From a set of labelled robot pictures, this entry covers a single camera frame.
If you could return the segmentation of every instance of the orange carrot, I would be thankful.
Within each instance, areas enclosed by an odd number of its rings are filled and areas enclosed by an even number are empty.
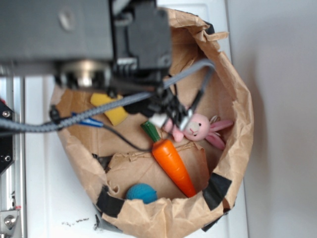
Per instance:
[[[161,139],[154,125],[149,121],[143,123],[141,127],[154,141],[152,154],[162,169],[187,197],[196,195],[186,167],[173,143]]]

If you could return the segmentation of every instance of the pink bunny plush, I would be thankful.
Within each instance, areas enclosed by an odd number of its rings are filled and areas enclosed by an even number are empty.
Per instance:
[[[171,120],[167,121],[163,129],[167,132],[171,132],[172,130],[172,135],[176,142],[182,141],[184,136],[192,141],[206,139],[213,146],[224,150],[225,144],[217,131],[233,125],[233,121],[217,121],[218,118],[218,116],[215,116],[209,121],[206,116],[194,113],[184,131],[180,131],[176,126],[173,126]]]

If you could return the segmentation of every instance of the brown paper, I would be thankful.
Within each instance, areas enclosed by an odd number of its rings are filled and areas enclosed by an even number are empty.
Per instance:
[[[124,197],[128,187],[140,181],[151,184],[158,191],[159,200],[156,202],[145,205],[141,200],[126,200],[117,218],[103,214],[103,219],[124,233],[141,238],[181,238],[218,219],[223,215],[224,209],[231,209],[253,143],[250,93],[225,53],[218,51],[217,40],[227,37],[227,33],[208,35],[204,30],[209,26],[199,17],[176,10],[168,10],[168,13],[173,42],[173,65],[170,74],[179,73],[201,58],[211,59],[215,63],[216,73],[206,88],[197,112],[209,118],[219,115],[222,119],[234,121],[231,128],[221,131],[221,136],[226,141],[223,152],[206,141],[187,145],[189,141],[184,139],[181,143],[175,143],[179,150],[190,150],[188,154],[191,156],[187,158],[183,155],[182,158],[184,157],[186,168],[199,193],[192,198],[184,198],[155,164],[150,154],[136,152],[111,132],[72,126],[59,133],[69,160],[93,203],[96,203],[103,185],[109,186],[109,193],[115,197]],[[206,70],[202,69],[178,83],[179,99],[183,104],[192,103],[205,72]],[[58,100],[56,96],[59,93],[56,89],[54,100],[59,101],[57,108],[62,116],[93,107],[89,103],[89,93],[66,90]],[[110,125],[104,115],[95,118]],[[139,147],[149,148],[151,142],[140,128],[144,121],[146,118],[141,115],[129,115],[115,129]],[[115,155],[107,174],[92,157],[92,153],[99,156]],[[201,156],[193,160],[194,154],[194,157],[197,154]],[[200,190],[206,186],[208,176],[212,172],[231,180],[232,184],[223,202],[211,211]]]

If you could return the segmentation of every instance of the yellow sponge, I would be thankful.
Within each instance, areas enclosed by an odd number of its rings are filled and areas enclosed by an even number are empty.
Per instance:
[[[94,105],[95,107],[97,107],[106,103],[116,101],[121,98],[122,96],[120,95],[116,99],[113,99],[109,97],[107,94],[94,93],[91,96],[90,103]],[[111,124],[116,126],[116,125],[119,125],[121,122],[123,122],[127,118],[128,113],[125,111],[123,107],[117,107],[115,109],[111,109],[105,112],[105,115],[108,117]]]

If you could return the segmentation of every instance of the screw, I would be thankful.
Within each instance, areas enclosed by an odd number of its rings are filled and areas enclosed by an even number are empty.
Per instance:
[[[12,227],[15,226],[15,223],[16,223],[16,218],[12,215],[9,215],[4,219],[4,224],[6,225],[6,227],[8,227],[9,230],[11,230]]]
[[[4,160],[9,162],[11,160],[11,157],[9,155],[7,155],[7,156],[5,156]]]
[[[11,116],[11,113],[9,111],[4,111],[2,113],[2,116],[4,116],[5,118],[8,118],[9,116]]]
[[[62,9],[59,12],[58,17],[59,17],[59,22],[65,31],[70,32],[75,29],[75,16],[74,16],[74,13],[70,9],[68,8]]]

